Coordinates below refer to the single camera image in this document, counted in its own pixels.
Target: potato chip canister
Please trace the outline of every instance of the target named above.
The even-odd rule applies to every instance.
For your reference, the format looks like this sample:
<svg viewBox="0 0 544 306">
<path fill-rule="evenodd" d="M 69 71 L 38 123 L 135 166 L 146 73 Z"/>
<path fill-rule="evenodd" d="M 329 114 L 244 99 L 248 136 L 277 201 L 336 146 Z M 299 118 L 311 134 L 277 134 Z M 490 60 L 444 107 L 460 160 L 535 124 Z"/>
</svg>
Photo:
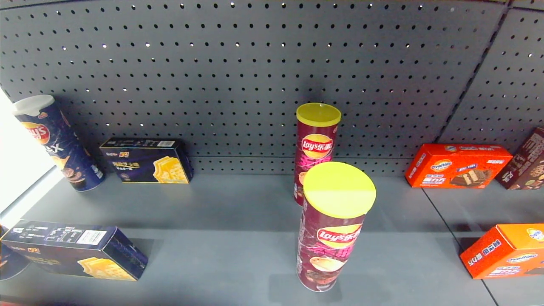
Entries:
<svg viewBox="0 0 544 306">
<path fill-rule="evenodd" d="M 75 190 L 91 190 L 104 181 L 106 176 L 79 142 L 53 96 L 32 96 L 13 106 L 12 114 L 44 146 Z"/>
<path fill-rule="evenodd" d="M 316 164 L 332 160 L 341 112 L 323 103 L 306 103 L 296 109 L 298 138 L 295 154 L 295 201 L 304 201 L 304 177 Z"/>
<path fill-rule="evenodd" d="M 0 225 L 0 238 L 8 229 Z M 28 267 L 30 261 L 23 255 L 14 252 L 4 244 L 0 244 L 0 280 L 10 279 Z"/>
<path fill-rule="evenodd" d="M 331 289 L 348 261 L 376 199 L 372 180 L 359 169 L 326 162 L 308 171 L 300 220 L 297 274 L 308 289 Z"/>
</svg>

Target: perforated metal panel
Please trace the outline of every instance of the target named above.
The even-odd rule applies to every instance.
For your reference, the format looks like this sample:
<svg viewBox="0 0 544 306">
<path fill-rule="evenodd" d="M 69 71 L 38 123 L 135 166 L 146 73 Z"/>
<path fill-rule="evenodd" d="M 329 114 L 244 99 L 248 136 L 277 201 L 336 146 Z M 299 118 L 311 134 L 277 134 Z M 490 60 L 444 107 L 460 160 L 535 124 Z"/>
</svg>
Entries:
<svg viewBox="0 0 544 306">
<path fill-rule="evenodd" d="M 515 150 L 544 119 L 544 14 L 512 9 L 442 142 Z"/>
<path fill-rule="evenodd" d="M 358 167 L 371 176 L 399 176 L 410 165 L 410 158 L 337 158 Z M 292 174 L 294 160 L 291 157 L 206 157 L 194 156 L 191 165 L 199 173 L 223 174 Z"/>
<path fill-rule="evenodd" d="M 94 155 L 126 135 L 181 137 L 192 156 L 292 157 L 297 106 L 324 101 L 344 113 L 338 157 L 410 158 L 438 136 L 502 9 L 456 1 L 9 9 L 0 13 L 0 81 L 13 101 L 53 94 Z"/>
<path fill-rule="evenodd" d="M 517 8 L 544 10 L 544 1 L 542 0 L 515 0 L 512 5 Z"/>
</svg>

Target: yellow lid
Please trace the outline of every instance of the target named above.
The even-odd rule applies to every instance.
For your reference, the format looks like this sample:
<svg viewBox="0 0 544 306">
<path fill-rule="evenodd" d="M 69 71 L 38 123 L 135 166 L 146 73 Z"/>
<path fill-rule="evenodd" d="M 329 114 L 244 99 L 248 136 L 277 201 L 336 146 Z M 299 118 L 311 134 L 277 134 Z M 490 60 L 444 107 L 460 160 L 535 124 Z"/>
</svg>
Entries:
<svg viewBox="0 0 544 306">
<path fill-rule="evenodd" d="M 376 187 L 363 171 L 345 163 L 326 162 L 306 173 L 304 195 L 319 212 L 351 219 L 366 215 L 372 208 Z"/>
<path fill-rule="evenodd" d="M 341 112 L 323 103 L 306 103 L 296 109 L 296 118 L 310 126 L 326 127 L 340 122 Z"/>
</svg>

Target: maroon chip can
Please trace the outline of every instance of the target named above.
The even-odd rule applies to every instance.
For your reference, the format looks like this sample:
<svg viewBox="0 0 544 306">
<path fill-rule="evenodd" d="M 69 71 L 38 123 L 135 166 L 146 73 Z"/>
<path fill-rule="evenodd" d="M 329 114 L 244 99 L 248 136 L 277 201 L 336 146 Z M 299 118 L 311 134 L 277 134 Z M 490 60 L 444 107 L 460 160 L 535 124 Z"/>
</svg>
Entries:
<svg viewBox="0 0 544 306">
<path fill-rule="evenodd" d="M 300 220 L 297 274 L 308 289 L 331 289 L 348 261 L 376 189 L 359 169 L 326 162 L 305 178 Z"/>
<path fill-rule="evenodd" d="M 330 105 L 306 103 L 296 110 L 298 139 L 295 154 L 295 201 L 304 201 L 304 177 L 316 164 L 332 160 L 336 131 L 342 114 Z"/>
</svg>

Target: lay's logo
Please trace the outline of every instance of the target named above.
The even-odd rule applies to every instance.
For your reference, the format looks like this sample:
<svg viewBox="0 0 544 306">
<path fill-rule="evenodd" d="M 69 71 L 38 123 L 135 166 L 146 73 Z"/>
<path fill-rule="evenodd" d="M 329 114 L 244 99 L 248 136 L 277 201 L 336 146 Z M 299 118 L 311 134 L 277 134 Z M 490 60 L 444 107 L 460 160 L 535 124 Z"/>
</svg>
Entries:
<svg viewBox="0 0 544 306">
<path fill-rule="evenodd" d="M 451 166 L 453 162 L 451 160 L 440 160 L 431 166 L 431 170 L 434 172 L 442 172 Z"/>
<path fill-rule="evenodd" d="M 315 160 L 327 156 L 332 150 L 332 139 L 323 134 L 310 134 L 302 139 L 302 151 Z"/>
<path fill-rule="evenodd" d="M 355 243 L 361 227 L 362 224 L 352 224 L 321 228 L 317 231 L 317 239 L 331 248 L 343 249 Z"/>
<path fill-rule="evenodd" d="M 22 122 L 22 125 L 40 144 L 47 144 L 49 142 L 51 134 L 49 133 L 47 126 L 32 122 Z"/>
<path fill-rule="evenodd" d="M 531 260 L 531 259 L 533 259 L 533 258 L 535 258 L 537 256 L 538 256 L 538 254 L 536 254 L 536 253 L 525 253 L 525 254 L 521 254 L 520 256 L 510 258 L 509 260 L 507 260 L 507 262 L 510 263 L 510 264 L 518 264 L 520 262 L 525 262 L 525 261 Z"/>
</svg>

